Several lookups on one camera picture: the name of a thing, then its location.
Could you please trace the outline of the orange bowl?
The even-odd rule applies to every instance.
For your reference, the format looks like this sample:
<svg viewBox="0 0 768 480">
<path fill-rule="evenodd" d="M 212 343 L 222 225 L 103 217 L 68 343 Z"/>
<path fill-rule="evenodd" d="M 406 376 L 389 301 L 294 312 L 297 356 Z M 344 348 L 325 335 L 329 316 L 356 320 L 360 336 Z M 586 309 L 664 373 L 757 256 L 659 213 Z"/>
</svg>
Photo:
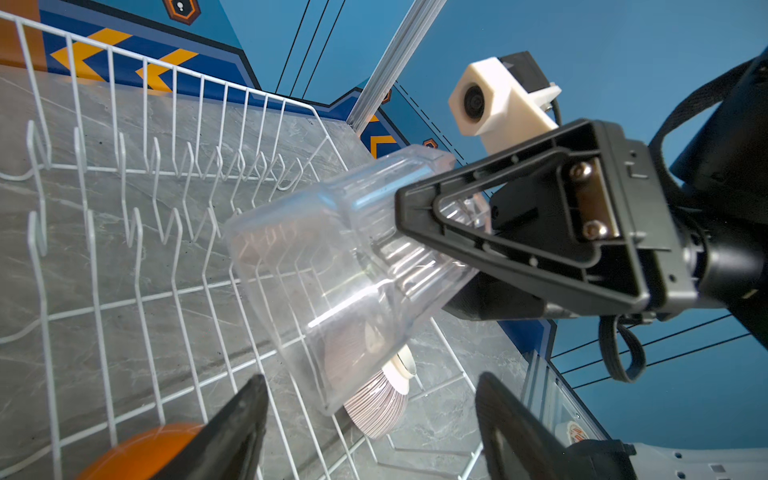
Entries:
<svg viewBox="0 0 768 480">
<path fill-rule="evenodd" d="M 111 448 L 89 465 L 78 479 L 150 479 L 180 453 L 203 424 L 159 426 Z"/>
</svg>

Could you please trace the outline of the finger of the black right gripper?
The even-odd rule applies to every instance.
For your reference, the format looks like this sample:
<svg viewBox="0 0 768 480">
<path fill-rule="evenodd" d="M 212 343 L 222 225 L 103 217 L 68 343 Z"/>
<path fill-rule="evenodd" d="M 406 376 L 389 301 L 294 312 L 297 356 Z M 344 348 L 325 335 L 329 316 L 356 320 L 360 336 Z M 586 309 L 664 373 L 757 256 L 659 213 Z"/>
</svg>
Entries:
<svg viewBox="0 0 768 480">
<path fill-rule="evenodd" d="M 485 273 L 478 273 L 443 309 L 468 321 L 570 318 L 569 310 Z"/>
</svg>

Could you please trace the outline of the clear glass tumbler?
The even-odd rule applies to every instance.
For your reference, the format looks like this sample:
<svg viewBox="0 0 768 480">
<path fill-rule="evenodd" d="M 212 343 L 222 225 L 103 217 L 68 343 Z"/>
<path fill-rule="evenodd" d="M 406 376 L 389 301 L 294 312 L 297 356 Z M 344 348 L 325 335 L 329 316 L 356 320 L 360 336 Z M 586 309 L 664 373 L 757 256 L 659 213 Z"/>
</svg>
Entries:
<svg viewBox="0 0 768 480">
<path fill-rule="evenodd" d="M 400 188 L 455 164 L 412 145 L 225 224 L 256 318 L 320 412 L 336 412 L 475 276 L 395 222 Z"/>
</svg>

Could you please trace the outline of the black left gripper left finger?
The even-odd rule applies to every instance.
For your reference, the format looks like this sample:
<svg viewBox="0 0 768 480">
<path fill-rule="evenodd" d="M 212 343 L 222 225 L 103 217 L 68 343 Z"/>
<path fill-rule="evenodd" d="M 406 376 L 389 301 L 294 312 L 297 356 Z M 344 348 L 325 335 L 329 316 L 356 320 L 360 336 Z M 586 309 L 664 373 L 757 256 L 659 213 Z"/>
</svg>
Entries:
<svg viewBox="0 0 768 480">
<path fill-rule="evenodd" d="M 255 479 L 266 435 L 268 407 L 266 379 L 255 374 L 154 477 Z"/>
</svg>

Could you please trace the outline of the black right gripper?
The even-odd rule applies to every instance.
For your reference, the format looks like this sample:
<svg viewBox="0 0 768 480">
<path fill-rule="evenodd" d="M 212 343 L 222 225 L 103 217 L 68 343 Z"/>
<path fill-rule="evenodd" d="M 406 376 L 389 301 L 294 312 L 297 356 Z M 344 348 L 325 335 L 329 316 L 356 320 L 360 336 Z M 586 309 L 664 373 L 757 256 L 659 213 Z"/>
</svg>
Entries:
<svg viewBox="0 0 768 480">
<path fill-rule="evenodd" d="M 667 166 L 665 138 L 707 109 Z M 691 235 L 695 285 L 673 217 Z M 767 55 L 694 90 L 648 147 L 581 119 L 400 188 L 395 218 L 402 233 L 572 314 L 675 314 L 699 294 L 765 345 Z"/>
</svg>

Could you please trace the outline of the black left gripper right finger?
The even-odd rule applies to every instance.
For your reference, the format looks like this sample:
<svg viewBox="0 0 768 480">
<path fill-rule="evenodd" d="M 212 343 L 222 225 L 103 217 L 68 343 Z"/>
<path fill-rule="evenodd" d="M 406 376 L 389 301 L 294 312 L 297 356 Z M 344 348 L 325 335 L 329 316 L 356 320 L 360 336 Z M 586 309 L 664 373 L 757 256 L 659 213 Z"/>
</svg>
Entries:
<svg viewBox="0 0 768 480">
<path fill-rule="evenodd" d="M 480 375 L 475 411 L 492 479 L 568 479 L 563 446 L 492 373 Z"/>
</svg>

